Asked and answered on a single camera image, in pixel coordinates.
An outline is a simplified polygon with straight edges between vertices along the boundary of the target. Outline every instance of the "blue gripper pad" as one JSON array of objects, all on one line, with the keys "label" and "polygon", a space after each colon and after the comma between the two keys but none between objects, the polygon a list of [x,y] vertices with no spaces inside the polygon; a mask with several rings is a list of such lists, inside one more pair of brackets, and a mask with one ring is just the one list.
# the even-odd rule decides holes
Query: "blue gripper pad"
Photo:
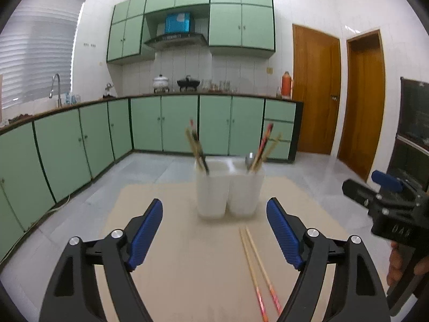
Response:
[{"label": "blue gripper pad", "polygon": [[385,188],[392,192],[401,192],[402,191],[402,183],[396,179],[394,176],[380,172],[374,171],[371,174],[371,179],[374,183],[377,183],[382,188]]},{"label": "blue gripper pad", "polygon": [[143,263],[162,220],[162,202],[154,200],[151,206],[129,246],[127,264],[132,270]]},{"label": "blue gripper pad", "polygon": [[299,254],[299,240],[273,199],[267,203],[267,218],[286,261],[299,270],[304,264]]}]

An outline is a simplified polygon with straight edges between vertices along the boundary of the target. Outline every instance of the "sink faucet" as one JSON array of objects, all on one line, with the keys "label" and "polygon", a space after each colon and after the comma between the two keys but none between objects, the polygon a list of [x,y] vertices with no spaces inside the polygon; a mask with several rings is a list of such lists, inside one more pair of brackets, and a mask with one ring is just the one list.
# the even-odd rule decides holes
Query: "sink faucet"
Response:
[{"label": "sink faucet", "polygon": [[52,76],[52,85],[51,85],[51,92],[49,94],[49,97],[52,98],[52,92],[54,91],[54,82],[55,82],[55,76],[58,77],[58,107],[61,107],[61,88],[60,88],[60,74],[55,74]]}]

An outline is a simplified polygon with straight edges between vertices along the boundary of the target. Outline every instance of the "floor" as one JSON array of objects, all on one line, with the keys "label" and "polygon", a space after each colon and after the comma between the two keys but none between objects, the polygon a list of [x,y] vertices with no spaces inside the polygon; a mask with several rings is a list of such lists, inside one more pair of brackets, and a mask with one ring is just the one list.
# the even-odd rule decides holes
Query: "floor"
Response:
[{"label": "floor", "polygon": [[[365,209],[342,195],[344,180],[361,181],[347,166],[329,155],[298,153],[294,164],[267,163],[265,171],[267,176],[292,180],[346,231],[359,235],[379,272],[387,272],[389,244],[370,233],[372,222]],[[193,179],[191,157],[133,153],[53,213],[21,245],[0,274],[2,284],[24,317],[29,322],[38,321],[44,291],[68,239],[98,239],[124,186]]]}]

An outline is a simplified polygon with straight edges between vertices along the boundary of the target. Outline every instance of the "white blind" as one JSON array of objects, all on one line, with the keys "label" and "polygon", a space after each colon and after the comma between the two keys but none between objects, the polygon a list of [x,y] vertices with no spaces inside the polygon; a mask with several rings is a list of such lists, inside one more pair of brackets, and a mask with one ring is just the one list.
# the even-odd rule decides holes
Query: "white blind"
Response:
[{"label": "white blind", "polygon": [[70,91],[72,51],[84,0],[22,0],[0,34],[2,107],[48,97],[52,76]]}]

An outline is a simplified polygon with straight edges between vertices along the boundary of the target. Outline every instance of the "silver screw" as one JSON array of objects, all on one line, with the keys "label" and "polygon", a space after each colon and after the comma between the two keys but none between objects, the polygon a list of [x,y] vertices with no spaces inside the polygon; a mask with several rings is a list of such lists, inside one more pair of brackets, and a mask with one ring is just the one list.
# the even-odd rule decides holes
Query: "silver screw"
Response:
[{"label": "silver screw", "polygon": [[75,245],[77,245],[78,243],[79,243],[79,238],[78,238],[78,237],[72,237],[72,238],[70,238],[69,244],[70,244],[71,246],[75,246]]},{"label": "silver screw", "polygon": [[113,238],[120,238],[123,234],[124,232],[122,230],[113,230],[111,236]]},{"label": "silver screw", "polygon": [[317,231],[316,229],[308,229],[307,234],[310,237],[317,237],[317,236],[319,236],[319,231]]},{"label": "silver screw", "polygon": [[355,244],[358,245],[359,243],[362,242],[362,240],[360,239],[359,236],[353,235],[353,236],[351,236],[351,242],[353,242],[353,243],[355,243]]}]

